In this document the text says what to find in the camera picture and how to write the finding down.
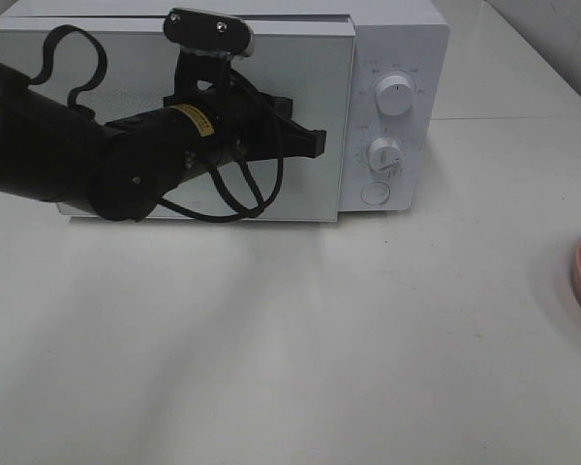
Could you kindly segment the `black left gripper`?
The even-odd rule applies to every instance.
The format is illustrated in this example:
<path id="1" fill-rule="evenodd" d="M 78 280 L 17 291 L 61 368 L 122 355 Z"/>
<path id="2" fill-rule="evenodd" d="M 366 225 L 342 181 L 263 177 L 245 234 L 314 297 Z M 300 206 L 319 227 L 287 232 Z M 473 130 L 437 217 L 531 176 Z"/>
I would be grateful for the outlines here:
<path id="1" fill-rule="evenodd" d="M 325 152 L 325 130 L 295 124 L 292 100 L 271 96 L 227 57 L 180 52 L 173 93 L 162 109 L 162 161 L 172 170 L 207 170 Z"/>

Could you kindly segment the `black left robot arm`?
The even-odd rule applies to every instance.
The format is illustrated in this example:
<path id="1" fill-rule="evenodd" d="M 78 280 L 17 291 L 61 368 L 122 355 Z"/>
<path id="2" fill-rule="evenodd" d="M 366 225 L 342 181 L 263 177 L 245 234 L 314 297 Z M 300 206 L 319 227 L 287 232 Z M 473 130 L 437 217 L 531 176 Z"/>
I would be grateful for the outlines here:
<path id="1" fill-rule="evenodd" d="M 160 108 L 105 124 L 71 91 L 59 104 L 35 91 L 53 62 L 28 77 L 0 63 L 0 192 L 66 203 L 110 221 L 146 218 L 163 206 L 206 223 L 168 199 L 181 184 L 208 175 L 230 223 L 260 216 L 274 202 L 250 171 L 256 161 L 282 165 L 317 158 L 326 134 L 291 118 L 292 102 L 259 92 L 231 68 L 225 89 L 200 90 L 185 78 Z"/>

